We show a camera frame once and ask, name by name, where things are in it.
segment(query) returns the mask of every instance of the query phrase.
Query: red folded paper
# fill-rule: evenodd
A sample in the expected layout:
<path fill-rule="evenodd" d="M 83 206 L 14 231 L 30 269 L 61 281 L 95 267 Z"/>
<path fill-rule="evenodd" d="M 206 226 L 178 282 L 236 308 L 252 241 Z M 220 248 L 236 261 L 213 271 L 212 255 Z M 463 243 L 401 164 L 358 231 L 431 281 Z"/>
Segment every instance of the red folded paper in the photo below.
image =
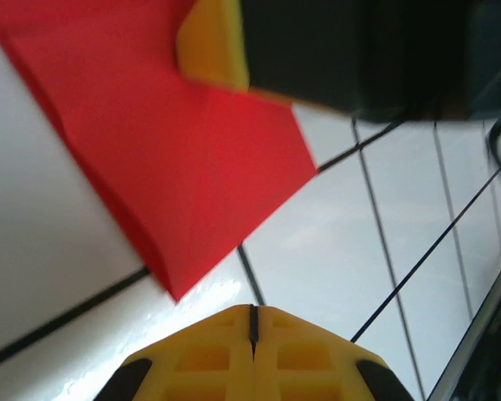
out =
<path fill-rule="evenodd" d="M 316 173 L 287 107 L 175 66 L 186 0 L 0 0 L 0 44 L 179 299 Z"/>

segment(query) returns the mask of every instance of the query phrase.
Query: tile floor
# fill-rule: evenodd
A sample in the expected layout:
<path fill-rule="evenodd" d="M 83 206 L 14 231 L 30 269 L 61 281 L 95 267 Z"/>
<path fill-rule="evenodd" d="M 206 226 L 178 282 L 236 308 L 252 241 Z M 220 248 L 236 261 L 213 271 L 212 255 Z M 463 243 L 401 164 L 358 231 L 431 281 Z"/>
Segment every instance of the tile floor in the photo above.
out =
<path fill-rule="evenodd" d="M 260 301 L 382 355 L 426 399 L 501 268 L 491 123 L 404 124 L 353 151 L 382 126 L 294 111 L 326 168 L 175 305 L 0 51 L 0 401 L 92 399 L 138 348 Z"/>

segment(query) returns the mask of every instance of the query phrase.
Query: red napkin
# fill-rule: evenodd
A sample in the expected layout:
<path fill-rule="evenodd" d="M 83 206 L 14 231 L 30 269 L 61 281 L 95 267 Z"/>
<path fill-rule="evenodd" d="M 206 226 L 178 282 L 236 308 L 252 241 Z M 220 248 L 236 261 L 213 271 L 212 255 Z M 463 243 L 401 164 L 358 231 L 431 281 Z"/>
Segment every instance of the red napkin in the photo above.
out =
<path fill-rule="evenodd" d="M 287 107 L 175 67 L 189 0 L 0 0 L 0 43 L 176 299 L 316 168 Z"/>

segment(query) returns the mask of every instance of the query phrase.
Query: yellow plastic part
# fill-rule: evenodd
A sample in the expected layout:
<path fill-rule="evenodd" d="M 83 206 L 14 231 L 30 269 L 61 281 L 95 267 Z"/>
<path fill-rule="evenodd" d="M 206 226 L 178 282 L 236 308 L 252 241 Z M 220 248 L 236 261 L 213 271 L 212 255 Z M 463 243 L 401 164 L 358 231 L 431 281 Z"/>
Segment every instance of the yellow plastic part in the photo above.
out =
<path fill-rule="evenodd" d="M 176 55 L 184 76 L 246 91 L 249 72 L 239 0 L 199 0 L 176 36 Z"/>
<path fill-rule="evenodd" d="M 149 371 L 133 401 L 373 401 L 357 370 L 377 355 L 273 307 L 231 307 L 128 357 Z"/>

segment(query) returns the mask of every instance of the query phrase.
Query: yellow robot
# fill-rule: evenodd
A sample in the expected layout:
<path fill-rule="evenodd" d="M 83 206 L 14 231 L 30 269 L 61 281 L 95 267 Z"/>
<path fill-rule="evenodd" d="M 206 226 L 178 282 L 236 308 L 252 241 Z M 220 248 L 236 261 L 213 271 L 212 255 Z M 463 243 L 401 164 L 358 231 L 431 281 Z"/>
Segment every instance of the yellow robot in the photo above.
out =
<path fill-rule="evenodd" d="M 382 359 L 274 307 L 240 305 L 129 356 L 95 401 L 412 401 Z"/>

